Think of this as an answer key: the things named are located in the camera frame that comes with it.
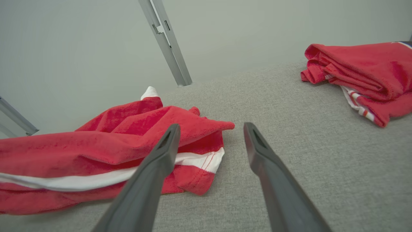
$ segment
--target white wall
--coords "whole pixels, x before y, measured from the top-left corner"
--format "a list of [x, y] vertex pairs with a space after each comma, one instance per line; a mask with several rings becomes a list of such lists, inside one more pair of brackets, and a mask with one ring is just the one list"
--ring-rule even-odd
[[0, 95], [40, 129], [70, 131], [177, 87], [137, 0], [0, 0]]
[[412, 0], [163, 2], [194, 82], [304, 60], [311, 43], [407, 41], [412, 34]]

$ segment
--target gray fabric surface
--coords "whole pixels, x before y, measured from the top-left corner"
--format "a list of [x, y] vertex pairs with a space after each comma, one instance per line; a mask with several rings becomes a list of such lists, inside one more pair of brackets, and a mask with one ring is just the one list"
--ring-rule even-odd
[[[210, 190], [161, 197], [156, 232], [270, 231], [259, 179], [249, 168], [243, 123], [253, 122], [336, 231], [412, 231], [412, 115], [382, 129], [347, 104], [339, 87], [300, 81], [305, 62], [234, 74], [161, 96], [232, 121]], [[0, 216], [1, 231], [90, 231], [110, 201], [61, 212]]]

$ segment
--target red fabric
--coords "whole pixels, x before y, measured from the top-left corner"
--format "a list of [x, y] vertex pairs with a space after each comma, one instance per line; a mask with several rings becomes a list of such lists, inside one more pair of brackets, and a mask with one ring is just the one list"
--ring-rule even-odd
[[358, 103], [385, 127], [390, 117], [412, 112], [412, 48], [402, 43], [360, 46], [310, 45], [302, 81], [316, 84], [331, 75], [329, 83], [350, 87], [361, 94]]
[[[138, 166], [167, 128], [180, 124], [178, 152], [206, 154], [223, 147], [222, 130], [231, 122], [199, 117], [199, 109], [163, 107], [159, 97], [113, 107], [74, 132], [0, 140], [0, 173], [58, 178], [89, 176]], [[162, 193], [204, 194], [214, 173], [176, 165]], [[64, 209], [84, 201], [114, 198], [124, 182], [81, 192], [32, 189], [1, 182], [0, 213], [32, 214]]]

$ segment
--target red towel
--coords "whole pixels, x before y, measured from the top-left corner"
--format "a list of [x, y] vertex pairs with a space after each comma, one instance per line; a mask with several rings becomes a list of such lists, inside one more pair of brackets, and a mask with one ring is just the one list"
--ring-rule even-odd
[[180, 124], [179, 150], [162, 193], [204, 194], [224, 154], [231, 122], [163, 107], [154, 88], [74, 132], [0, 140], [0, 213], [32, 214], [114, 198], [167, 128]]
[[302, 81], [340, 85], [348, 103], [380, 127], [412, 112], [412, 42], [310, 45]]

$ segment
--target towel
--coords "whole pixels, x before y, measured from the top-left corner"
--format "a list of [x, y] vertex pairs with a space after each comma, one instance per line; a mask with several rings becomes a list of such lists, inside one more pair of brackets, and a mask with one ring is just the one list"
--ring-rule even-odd
[[310, 45], [302, 81], [340, 85], [349, 105], [380, 127], [412, 112], [412, 42]]
[[175, 168], [162, 194], [204, 194], [225, 153], [232, 122], [196, 107], [163, 107], [149, 87], [140, 101], [106, 110], [74, 132], [0, 140], [0, 213], [33, 214], [114, 198], [167, 128], [181, 129]]

